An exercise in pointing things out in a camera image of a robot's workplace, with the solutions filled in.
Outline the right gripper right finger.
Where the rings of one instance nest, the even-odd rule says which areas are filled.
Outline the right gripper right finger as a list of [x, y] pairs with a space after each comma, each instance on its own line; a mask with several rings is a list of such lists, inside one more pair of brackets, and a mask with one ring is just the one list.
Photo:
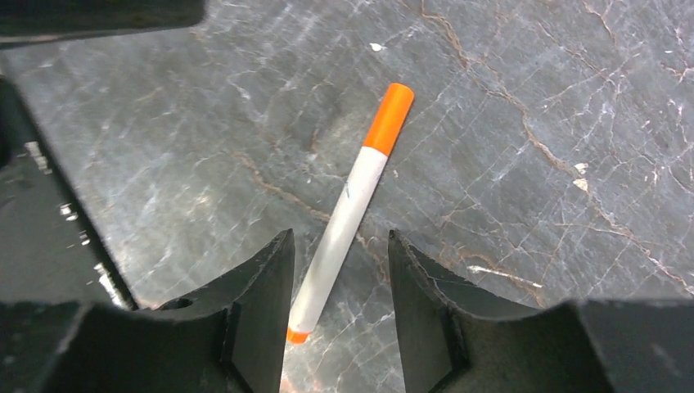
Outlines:
[[569, 299], [535, 309], [388, 244], [408, 392], [690, 392], [693, 303]]

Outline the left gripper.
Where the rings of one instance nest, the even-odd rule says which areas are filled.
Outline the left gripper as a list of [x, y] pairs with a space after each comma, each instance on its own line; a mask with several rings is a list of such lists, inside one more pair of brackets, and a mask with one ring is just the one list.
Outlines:
[[180, 29], [201, 23], [203, 0], [1, 2], [1, 48]]

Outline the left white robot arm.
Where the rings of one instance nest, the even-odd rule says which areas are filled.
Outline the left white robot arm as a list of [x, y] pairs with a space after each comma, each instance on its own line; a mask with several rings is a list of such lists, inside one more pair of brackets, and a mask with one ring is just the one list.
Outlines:
[[[1, 48], [177, 29], [202, 1], [4, 1]], [[18, 88], [1, 80], [1, 299], [137, 303]]]

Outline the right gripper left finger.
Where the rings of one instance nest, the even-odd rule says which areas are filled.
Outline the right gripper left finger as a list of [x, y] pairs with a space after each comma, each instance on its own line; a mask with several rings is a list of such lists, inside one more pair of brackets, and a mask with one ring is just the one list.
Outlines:
[[1, 305], [4, 392], [277, 392], [294, 233], [158, 309]]

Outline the orange capped marker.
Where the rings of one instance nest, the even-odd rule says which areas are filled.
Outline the orange capped marker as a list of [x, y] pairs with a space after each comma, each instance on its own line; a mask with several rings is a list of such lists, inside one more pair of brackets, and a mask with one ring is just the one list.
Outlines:
[[414, 97], [403, 84], [387, 88], [291, 306], [288, 342], [304, 343], [317, 326]]

